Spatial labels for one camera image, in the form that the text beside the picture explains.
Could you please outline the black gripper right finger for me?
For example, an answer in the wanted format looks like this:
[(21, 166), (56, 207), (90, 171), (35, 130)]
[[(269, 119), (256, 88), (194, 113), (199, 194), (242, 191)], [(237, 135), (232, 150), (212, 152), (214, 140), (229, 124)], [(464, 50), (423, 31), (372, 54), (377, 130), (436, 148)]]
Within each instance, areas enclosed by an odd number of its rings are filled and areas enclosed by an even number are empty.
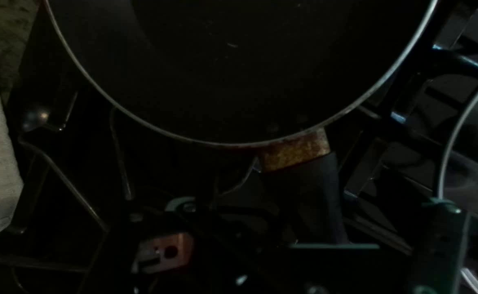
[(459, 294), (470, 215), (451, 201), (426, 207), (431, 219), (411, 255), (411, 294)]

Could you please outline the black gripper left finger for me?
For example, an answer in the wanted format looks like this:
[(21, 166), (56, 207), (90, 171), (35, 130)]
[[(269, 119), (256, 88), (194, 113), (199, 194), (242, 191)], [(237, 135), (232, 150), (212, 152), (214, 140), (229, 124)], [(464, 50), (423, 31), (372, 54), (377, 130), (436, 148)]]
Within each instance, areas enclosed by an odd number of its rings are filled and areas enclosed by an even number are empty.
[(194, 197), (127, 204), (93, 268), (93, 294), (212, 294), (216, 243)]

